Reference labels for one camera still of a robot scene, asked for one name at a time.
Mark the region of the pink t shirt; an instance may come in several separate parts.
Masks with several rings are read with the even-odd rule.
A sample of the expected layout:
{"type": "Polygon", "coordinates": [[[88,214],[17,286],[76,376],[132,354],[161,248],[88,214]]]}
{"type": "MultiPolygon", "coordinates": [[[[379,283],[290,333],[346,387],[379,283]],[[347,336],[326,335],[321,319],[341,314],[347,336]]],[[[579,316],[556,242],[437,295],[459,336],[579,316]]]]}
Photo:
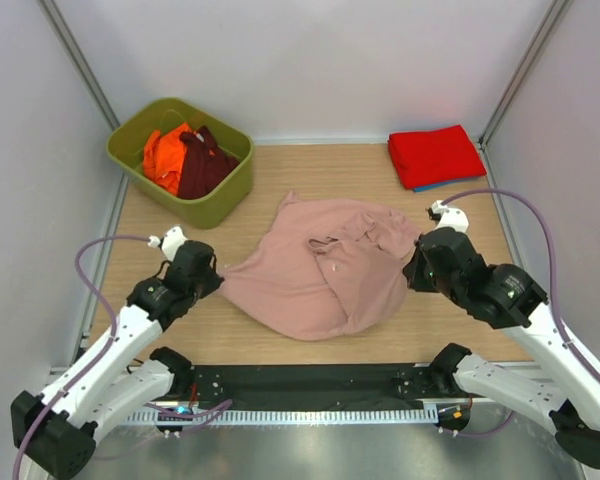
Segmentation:
{"type": "Polygon", "coordinates": [[[220,293],[296,340],[356,334],[400,310],[402,270],[418,235],[395,208],[289,192],[254,252],[223,272],[220,293]]]}

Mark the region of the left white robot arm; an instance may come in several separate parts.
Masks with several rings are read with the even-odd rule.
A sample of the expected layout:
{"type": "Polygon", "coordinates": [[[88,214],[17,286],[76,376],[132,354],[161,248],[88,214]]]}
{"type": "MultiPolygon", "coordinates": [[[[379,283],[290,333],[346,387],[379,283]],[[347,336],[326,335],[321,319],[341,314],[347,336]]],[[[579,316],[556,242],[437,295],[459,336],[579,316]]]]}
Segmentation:
{"type": "Polygon", "coordinates": [[[98,443],[144,404],[163,396],[184,398],[192,386],[192,364],[168,347],[152,352],[131,375],[124,369],[222,279],[213,248],[171,233],[148,243],[165,257],[159,271],[138,282],[111,325],[61,377],[39,394],[22,391],[11,403],[17,449],[13,478],[29,458],[57,479],[74,478],[98,443]]]}

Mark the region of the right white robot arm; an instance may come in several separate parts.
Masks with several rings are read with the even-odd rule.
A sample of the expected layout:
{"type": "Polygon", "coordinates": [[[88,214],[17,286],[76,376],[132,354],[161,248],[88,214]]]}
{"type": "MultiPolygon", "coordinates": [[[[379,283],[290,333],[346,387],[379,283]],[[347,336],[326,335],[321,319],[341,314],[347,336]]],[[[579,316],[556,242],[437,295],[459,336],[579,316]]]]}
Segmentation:
{"type": "Polygon", "coordinates": [[[541,367],[537,382],[448,344],[431,362],[441,395],[458,391],[492,399],[536,422],[579,463],[600,470],[600,372],[584,366],[562,339],[546,292],[523,269],[488,265],[469,237],[451,227],[422,234],[403,274],[416,292],[440,293],[475,320],[514,340],[541,367]]]}

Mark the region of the folded blue t shirt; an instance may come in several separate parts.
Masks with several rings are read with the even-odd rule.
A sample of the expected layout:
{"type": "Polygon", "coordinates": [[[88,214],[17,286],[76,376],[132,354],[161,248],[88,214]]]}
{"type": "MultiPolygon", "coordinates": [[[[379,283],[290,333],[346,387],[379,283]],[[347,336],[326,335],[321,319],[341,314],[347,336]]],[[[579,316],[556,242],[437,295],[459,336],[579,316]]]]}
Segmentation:
{"type": "Polygon", "coordinates": [[[427,184],[427,185],[423,185],[423,186],[413,187],[412,191],[414,193],[421,193],[421,192],[426,192],[426,191],[442,188],[442,187],[445,187],[448,185],[467,183],[467,182],[471,182],[474,180],[479,180],[481,178],[483,178],[483,176],[457,178],[457,179],[452,179],[452,180],[447,180],[447,181],[442,181],[442,182],[437,182],[437,183],[431,183],[431,184],[427,184]]]}

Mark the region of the folded red t shirt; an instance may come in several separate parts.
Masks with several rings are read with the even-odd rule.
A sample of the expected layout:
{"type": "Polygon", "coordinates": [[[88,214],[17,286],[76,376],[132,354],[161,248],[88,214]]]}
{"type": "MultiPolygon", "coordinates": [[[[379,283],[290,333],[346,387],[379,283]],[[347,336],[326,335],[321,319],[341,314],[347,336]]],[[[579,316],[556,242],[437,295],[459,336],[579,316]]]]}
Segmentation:
{"type": "Polygon", "coordinates": [[[486,175],[480,155],[461,125],[391,133],[387,145],[391,163],[406,190],[486,175]]]}

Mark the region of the maroon t shirt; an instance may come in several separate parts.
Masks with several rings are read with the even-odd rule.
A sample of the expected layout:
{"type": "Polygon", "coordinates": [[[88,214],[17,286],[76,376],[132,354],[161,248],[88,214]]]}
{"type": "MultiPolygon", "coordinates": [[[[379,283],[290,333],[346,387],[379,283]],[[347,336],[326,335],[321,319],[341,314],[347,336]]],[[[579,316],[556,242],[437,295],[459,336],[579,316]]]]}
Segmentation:
{"type": "Polygon", "coordinates": [[[184,200],[200,199],[211,193],[239,165],[217,143],[208,127],[179,136],[185,147],[177,197],[184,200]]]}

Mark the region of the orange t shirt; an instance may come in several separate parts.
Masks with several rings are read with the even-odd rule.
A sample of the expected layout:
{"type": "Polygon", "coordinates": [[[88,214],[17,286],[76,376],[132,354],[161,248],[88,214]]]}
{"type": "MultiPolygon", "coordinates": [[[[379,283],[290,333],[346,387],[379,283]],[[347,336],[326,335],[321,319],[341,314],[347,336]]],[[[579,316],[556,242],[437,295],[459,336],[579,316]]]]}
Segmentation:
{"type": "Polygon", "coordinates": [[[178,193],[187,147],[180,140],[182,133],[197,135],[187,123],[167,133],[154,130],[143,148],[144,176],[172,195],[178,193]]]}

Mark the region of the green plastic bin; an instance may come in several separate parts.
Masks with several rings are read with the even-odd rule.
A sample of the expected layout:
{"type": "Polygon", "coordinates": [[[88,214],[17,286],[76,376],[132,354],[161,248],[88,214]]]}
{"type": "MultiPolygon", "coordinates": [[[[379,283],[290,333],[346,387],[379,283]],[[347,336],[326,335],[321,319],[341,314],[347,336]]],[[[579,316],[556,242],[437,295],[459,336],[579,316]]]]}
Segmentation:
{"type": "Polygon", "coordinates": [[[254,184],[251,137],[174,97],[117,128],[107,151],[142,193],[198,229],[217,227],[254,184]]]}

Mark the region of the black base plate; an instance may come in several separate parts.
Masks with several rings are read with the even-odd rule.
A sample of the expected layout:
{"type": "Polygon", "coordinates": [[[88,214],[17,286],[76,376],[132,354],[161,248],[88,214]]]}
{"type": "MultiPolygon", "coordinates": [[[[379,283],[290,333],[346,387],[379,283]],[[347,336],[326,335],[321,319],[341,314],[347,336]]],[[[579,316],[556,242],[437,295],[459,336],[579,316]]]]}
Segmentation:
{"type": "Polygon", "coordinates": [[[194,400],[234,410],[337,411],[406,409],[424,399],[466,399],[453,380],[413,363],[197,365],[159,401],[194,400]]]}

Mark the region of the right aluminium corner post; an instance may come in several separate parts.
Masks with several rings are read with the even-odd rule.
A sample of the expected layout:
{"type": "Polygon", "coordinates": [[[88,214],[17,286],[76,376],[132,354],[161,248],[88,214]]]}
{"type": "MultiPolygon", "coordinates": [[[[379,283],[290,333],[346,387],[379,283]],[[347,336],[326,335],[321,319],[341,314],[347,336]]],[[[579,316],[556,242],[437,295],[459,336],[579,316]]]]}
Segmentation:
{"type": "Polygon", "coordinates": [[[478,138],[478,144],[482,150],[487,148],[488,143],[494,137],[571,5],[571,0],[553,0],[550,2],[493,114],[478,138]]]}

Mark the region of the aluminium corner post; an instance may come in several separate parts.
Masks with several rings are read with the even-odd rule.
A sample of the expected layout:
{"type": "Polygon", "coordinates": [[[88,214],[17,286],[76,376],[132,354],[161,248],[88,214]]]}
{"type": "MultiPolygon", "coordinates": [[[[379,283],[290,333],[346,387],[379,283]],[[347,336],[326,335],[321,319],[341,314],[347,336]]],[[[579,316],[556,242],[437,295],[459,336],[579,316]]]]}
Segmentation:
{"type": "Polygon", "coordinates": [[[106,97],[99,81],[97,80],[91,66],[80,48],[69,24],[54,0],[39,0],[38,4],[44,12],[48,22],[54,30],[57,38],[63,46],[71,63],[77,70],[86,89],[94,100],[97,108],[105,119],[107,125],[115,130],[120,126],[119,119],[115,114],[109,100],[106,97]]]}
{"type": "Polygon", "coordinates": [[[478,144],[482,150],[487,148],[488,143],[494,137],[571,5],[571,0],[553,0],[550,2],[493,114],[478,138],[478,144]]]}

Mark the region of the left aluminium corner post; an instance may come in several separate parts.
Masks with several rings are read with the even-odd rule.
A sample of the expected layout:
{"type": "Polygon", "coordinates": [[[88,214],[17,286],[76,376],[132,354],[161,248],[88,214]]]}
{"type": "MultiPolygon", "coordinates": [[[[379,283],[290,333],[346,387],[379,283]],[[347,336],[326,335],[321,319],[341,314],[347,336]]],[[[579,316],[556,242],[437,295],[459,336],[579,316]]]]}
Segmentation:
{"type": "Polygon", "coordinates": [[[106,97],[99,81],[97,80],[91,66],[80,48],[69,24],[54,0],[39,0],[38,4],[44,12],[48,22],[54,30],[57,38],[63,46],[71,63],[77,70],[86,89],[94,100],[97,108],[105,119],[107,125],[115,130],[120,126],[119,119],[115,114],[109,100],[106,97]]]}

